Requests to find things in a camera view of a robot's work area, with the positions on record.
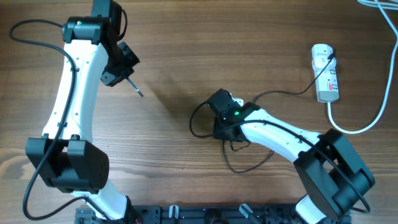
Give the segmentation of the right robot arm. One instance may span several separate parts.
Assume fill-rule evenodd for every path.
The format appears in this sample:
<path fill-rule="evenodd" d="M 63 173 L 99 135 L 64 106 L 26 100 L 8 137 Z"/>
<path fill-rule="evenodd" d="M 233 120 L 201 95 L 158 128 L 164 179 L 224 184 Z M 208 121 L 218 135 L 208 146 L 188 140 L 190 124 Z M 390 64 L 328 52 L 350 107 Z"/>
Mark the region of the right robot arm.
<path fill-rule="evenodd" d="M 306 190 L 295 212 L 307 223 L 341 220 L 376 183 L 348 138 L 335 129 L 320 134 L 297 128 L 224 89 L 205 103 L 215 114 L 215 138 L 260 144 L 294 164 Z"/>

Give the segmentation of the white power strip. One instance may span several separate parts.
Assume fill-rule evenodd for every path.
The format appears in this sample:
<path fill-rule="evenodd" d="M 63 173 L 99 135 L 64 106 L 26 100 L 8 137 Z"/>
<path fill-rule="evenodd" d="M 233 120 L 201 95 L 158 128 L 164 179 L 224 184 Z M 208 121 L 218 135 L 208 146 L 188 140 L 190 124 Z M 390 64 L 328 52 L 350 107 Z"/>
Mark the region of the white power strip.
<path fill-rule="evenodd" d="M 315 44 L 312 47 L 312 59 L 316 55 L 329 55 L 331 53 L 336 55 L 335 50 L 327 44 Z M 340 96 L 336 67 L 331 70 L 323 69 L 322 71 L 314 71 L 314 76 L 318 102 L 331 103 L 339 99 Z"/>

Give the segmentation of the smartphone with teal screen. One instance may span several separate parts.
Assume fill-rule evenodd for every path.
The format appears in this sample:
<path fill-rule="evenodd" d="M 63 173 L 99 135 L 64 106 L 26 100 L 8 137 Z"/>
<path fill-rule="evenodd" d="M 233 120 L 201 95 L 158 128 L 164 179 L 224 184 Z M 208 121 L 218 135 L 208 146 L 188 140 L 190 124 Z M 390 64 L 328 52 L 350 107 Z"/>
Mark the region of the smartphone with teal screen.
<path fill-rule="evenodd" d="M 138 89 L 138 87 L 134 84 L 134 82 L 127 77 L 126 80 L 130 83 L 130 85 L 133 87 L 133 89 L 139 94 L 139 96 L 144 97 L 143 93 Z"/>

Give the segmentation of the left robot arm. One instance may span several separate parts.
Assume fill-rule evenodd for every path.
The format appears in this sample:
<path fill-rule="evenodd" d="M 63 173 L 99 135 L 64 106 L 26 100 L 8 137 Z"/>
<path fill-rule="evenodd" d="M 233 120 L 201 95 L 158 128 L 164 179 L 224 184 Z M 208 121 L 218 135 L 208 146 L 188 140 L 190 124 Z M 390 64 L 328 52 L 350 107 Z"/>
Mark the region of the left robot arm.
<path fill-rule="evenodd" d="M 108 156 L 93 145 L 92 121 L 100 83 L 128 80 L 138 57 L 123 41 L 125 10 L 114 1 L 95 1 L 91 14 L 71 17 L 62 27 L 64 66 L 52 114 L 25 152 L 34 177 L 83 200 L 103 223 L 139 223 L 130 199 L 109 180 Z"/>

